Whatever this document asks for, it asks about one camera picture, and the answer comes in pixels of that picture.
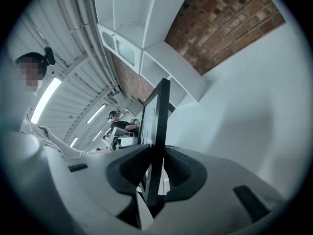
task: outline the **ceiling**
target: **ceiling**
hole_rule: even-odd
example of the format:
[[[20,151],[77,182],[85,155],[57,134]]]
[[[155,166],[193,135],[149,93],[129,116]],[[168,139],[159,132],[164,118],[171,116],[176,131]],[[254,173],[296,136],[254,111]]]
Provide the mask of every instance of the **ceiling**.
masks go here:
[[[84,1],[85,8],[78,0],[33,0],[18,19],[7,42],[7,51],[13,60],[28,52],[44,54],[46,46],[52,48],[56,64],[48,67],[29,115],[32,116],[53,78],[60,79],[62,83],[47,103],[38,125],[48,127],[67,144],[78,137],[74,147],[82,150],[100,130],[107,131],[111,110],[123,110],[131,102],[120,91],[110,53],[99,40],[93,0]],[[74,12],[72,17],[68,7]],[[89,24],[84,21],[82,10]],[[79,28],[75,28],[73,15]],[[102,105],[105,108],[87,124]]]

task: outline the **black shirt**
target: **black shirt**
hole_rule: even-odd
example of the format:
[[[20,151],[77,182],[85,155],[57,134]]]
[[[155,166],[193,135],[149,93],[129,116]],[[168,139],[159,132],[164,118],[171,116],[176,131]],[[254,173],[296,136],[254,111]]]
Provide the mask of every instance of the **black shirt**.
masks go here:
[[[111,131],[113,131],[114,127],[120,128],[125,130],[125,127],[127,125],[131,125],[130,123],[126,122],[126,121],[118,121],[118,122],[113,122],[111,123]],[[138,128],[135,128],[133,130],[130,130],[129,132],[133,132],[135,137],[139,136],[139,130]]]

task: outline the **person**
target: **person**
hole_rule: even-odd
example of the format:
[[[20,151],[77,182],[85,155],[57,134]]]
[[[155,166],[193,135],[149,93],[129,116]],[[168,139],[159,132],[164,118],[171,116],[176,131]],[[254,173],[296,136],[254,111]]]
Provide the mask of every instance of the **person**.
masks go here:
[[[43,82],[49,62],[39,53],[31,52],[19,57],[15,61],[15,65],[20,68],[21,81],[24,81],[25,88],[35,98],[36,92]],[[64,159],[89,155],[87,152],[70,147],[59,140],[46,126],[38,126],[32,123],[28,114],[22,122],[20,132],[34,135],[42,146],[54,148]],[[98,151],[97,153],[107,153],[107,151]]]
[[[112,111],[109,114],[109,119],[111,119],[111,131],[114,127],[133,132],[134,136],[138,138],[139,136],[139,124],[130,124],[126,121],[119,121],[118,112]]]

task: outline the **ceiling pipe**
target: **ceiling pipe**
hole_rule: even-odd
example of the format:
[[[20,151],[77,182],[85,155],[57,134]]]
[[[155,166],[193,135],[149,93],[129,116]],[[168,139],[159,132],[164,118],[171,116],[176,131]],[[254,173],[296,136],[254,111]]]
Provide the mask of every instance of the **ceiling pipe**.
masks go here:
[[[110,87],[110,89],[113,89],[111,82],[108,80],[107,76],[101,71],[101,67],[100,67],[98,60],[92,54],[91,47],[89,46],[87,39],[85,38],[83,34],[82,27],[79,24],[78,19],[75,15],[75,11],[71,4],[71,0],[64,0],[64,3],[65,3],[66,10],[68,12],[69,18],[74,26],[74,30],[76,31],[77,36],[79,40],[81,41],[85,51],[87,52],[89,59],[91,60],[91,62],[93,63],[93,65],[95,66],[99,74],[101,75],[101,77],[104,79],[104,81]]]
[[[81,17],[82,17],[82,21],[83,21],[84,27],[86,29],[87,35],[89,36],[89,39],[90,39],[91,44],[92,44],[92,46],[94,48],[94,51],[95,51],[97,57],[99,58],[99,60],[101,61],[102,65],[103,65],[103,68],[104,68],[104,71],[107,74],[109,80],[112,82],[112,84],[116,87],[115,89],[118,91],[119,89],[117,87],[117,83],[113,79],[114,76],[111,76],[110,71],[108,70],[107,66],[105,65],[103,56],[102,56],[102,54],[100,52],[100,49],[99,49],[99,46],[98,46],[98,43],[97,43],[97,41],[94,38],[94,34],[92,32],[91,25],[90,25],[90,22],[89,22],[89,19],[88,19],[88,14],[87,14],[85,2],[84,2],[84,0],[77,0],[77,2],[78,2],[78,8],[79,8],[80,13],[81,13]]]
[[[95,7],[94,7],[94,0],[89,0],[89,5],[90,5],[90,10],[91,10],[91,14],[92,14],[93,23],[94,23],[94,25],[97,28],[98,21],[97,21],[97,15],[96,15],[96,12],[95,12]],[[114,77],[114,74],[115,74],[118,84],[121,85],[121,82],[119,81],[119,78],[118,78],[118,75],[117,75],[116,71],[114,71],[114,72],[112,71],[112,69],[115,69],[114,68],[114,64],[112,62],[112,65],[111,65],[109,60],[108,60],[108,56],[106,55],[105,48],[104,48],[104,46],[102,44],[102,40],[101,40],[100,33],[99,33],[98,29],[96,29],[96,32],[97,32],[97,36],[98,36],[98,41],[101,43],[100,47],[101,47],[102,53],[103,53],[103,55],[104,55],[104,57],[106,59],[106,62],[107,62],[107,65],[109,67],[109,70],[111,72],[111,75],[112,75],[112,77]]]

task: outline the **exposed brick panel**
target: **exposed brick panel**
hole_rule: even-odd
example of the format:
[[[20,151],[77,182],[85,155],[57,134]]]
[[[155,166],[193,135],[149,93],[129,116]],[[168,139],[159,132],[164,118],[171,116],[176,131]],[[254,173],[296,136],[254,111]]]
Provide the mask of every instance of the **exposed brick panel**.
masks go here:
[[[185,0],[165,42],[202,75],[283,23],[271,0]],[[145,101],[150,84],[115,63],[127,93]]]

